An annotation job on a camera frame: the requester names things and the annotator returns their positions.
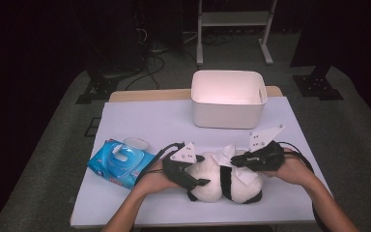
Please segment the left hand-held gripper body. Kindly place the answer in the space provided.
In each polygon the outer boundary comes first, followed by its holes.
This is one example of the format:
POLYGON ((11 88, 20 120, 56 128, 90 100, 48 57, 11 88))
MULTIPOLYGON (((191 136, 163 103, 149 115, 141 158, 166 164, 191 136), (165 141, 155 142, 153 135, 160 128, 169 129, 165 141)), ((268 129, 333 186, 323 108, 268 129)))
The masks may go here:
POLYGON ((193 190, 198 184, 198 180, 186 172, 197 162, 195 147, 192 142, 188 144, 177 144, 176 151, 170 151, 162 160, 163 172, 167 178, 178 186, 193 190))

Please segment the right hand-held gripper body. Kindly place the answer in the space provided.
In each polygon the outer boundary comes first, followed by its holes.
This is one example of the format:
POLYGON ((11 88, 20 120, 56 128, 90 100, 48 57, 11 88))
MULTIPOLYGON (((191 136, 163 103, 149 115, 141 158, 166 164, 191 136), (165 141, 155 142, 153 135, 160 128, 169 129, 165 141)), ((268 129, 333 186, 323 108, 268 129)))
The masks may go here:
POLYGON ((283 162, 283 149, 274 139, 284 130, 283 125, 252 131, 249 137, 249 167, 253 171, 277 170, 283 162))

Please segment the panda plush toy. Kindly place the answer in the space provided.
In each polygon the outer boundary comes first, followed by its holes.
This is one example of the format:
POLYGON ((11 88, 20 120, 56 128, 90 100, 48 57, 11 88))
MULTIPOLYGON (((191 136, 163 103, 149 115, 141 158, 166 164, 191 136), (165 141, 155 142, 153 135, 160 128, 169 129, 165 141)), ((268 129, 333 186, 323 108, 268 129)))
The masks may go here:
POLYGON ((245 167, 220 164, 219 153, 202 154, 202 161, 194 163, 186 172, 195 179, 209 182, 190 190, 191 201, 215 202, 221 197, 239 204, 250 204, 262 198, 263 177, 245 167))

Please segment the white wet wipe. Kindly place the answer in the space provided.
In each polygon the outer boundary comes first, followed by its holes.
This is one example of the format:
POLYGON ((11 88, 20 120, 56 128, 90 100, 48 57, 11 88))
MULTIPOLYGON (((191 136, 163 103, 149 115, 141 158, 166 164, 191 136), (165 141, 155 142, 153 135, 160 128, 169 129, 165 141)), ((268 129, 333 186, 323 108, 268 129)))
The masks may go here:
POLYGON ((117 145, 117 146, 113 149, 112 154, 113 154, 113 156, 114 156, 114 158, 115 158, 116 160, 119 160, 119 161, 126 161, 128 158, 127 158, 125 155, 123 155, 123 154, 120 153, 121 148, 122 148, 122 145, 117 145))
POLYGON ((231 163, 237 153, 236 146, 234 144, 225 146, 221 150, 216 151, 213 154, 213 158, 220 166, 231 167, 235 171, 236 177, 242 181, 246 186, 249 186, 258 175, 246 167, 237 167, 231 163))

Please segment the white plastic bin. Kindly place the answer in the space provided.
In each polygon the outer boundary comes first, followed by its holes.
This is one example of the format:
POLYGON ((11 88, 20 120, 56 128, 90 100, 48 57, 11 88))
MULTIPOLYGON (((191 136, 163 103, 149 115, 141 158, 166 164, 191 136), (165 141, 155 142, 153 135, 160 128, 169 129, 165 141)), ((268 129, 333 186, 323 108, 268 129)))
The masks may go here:
POLYGON ((249 71, 198 71, 190 95, 194 124, 217 129, 257 127, 268 100, 263 76, 249 71))

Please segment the blue wet wipe packet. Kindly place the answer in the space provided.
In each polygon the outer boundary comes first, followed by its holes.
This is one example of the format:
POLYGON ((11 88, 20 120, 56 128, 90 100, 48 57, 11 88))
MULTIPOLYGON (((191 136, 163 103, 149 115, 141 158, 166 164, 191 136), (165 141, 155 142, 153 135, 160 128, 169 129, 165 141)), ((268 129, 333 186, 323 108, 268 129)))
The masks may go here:
POLYGON ((95 155, 88 161, 88 167, 104 180, 133 189, 142 174, 156 160, 156 156, 144 150, 134 148, 126 143, 108 139, 95 155), (122 145, 120 153, 128 159, 119 161, 114 158, 112 151, 117 145, 122 145))

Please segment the person's left hand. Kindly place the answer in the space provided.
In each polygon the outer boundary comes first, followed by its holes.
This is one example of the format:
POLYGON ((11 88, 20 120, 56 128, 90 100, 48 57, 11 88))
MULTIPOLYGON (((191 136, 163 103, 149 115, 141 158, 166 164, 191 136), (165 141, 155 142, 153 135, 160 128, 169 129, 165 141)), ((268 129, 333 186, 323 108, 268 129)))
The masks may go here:
POLYGON ((145 197, 166 189, 177 188, 178 185, 170 181, 163 173, 162 161, 157 161, 131 190, 131 194, 145 197))

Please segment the person's right hand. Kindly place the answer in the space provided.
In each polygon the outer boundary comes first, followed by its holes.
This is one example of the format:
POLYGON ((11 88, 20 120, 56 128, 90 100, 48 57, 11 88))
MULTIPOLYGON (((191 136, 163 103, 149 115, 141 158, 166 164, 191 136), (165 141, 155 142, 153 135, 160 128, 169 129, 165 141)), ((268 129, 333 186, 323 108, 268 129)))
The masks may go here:
POLYGON ((294 155, 287 155, 276 171, 265 171, 265 174, 289 184, 299 185, 304 189, 313 189, 319 183, 313 172, 294 155))

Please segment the black stand base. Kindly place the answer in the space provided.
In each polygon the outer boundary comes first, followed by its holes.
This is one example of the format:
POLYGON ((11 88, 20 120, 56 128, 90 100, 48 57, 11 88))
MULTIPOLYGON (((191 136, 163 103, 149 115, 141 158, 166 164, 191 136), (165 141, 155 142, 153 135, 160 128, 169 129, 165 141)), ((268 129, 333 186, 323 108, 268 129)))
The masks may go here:
POLYGON ((89 104, 92 101, 108 100, 110 95, 116 91, 119 79, 106 77, 95 63, 89 64, 86 72, 90 77, 90 81, 84 93, 77 98, 76 104, 89 104))
POLYGON ((331 87, 327 80, 330 66, 316 66, 311 74, 294 75, 300 93, 304 97, 317 97, 320 101, 342 101, 338 90, 331 87))

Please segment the black square floor frame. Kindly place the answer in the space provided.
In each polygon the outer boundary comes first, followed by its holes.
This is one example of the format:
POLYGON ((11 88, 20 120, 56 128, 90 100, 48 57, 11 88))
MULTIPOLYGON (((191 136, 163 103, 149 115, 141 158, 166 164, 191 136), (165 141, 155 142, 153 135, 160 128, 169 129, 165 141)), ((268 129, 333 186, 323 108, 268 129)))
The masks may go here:
POLYGON ((84 133, 84 136, 85 137, 95 137, 97 132, 98 132, 98 129, 99 129, 99 126, 100 126, 100 120, 101 120, 101 117, 93 117, 88 128, 86 129, 85 133, 84 133))

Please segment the white metal stand frame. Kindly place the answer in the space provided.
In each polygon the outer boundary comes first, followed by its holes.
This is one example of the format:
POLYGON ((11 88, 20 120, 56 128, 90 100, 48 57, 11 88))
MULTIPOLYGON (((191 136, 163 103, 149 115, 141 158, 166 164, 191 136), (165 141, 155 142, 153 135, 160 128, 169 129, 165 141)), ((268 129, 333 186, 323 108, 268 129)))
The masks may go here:
POLYGON ((213 12, 204 13, 202 10, 203 0, 198 2, 197 17, 197 45, 196 64, 204 63, 202 35, 203 29, 208 27, 239 27, 239 26, 264 26, 263 37, 258 40, 264 60, 267 65, 272 65, 273 60, 268 49, 268 38, 277 5, 277 0, 271 0, 270 8, 267 11, 258 12, 213 12))

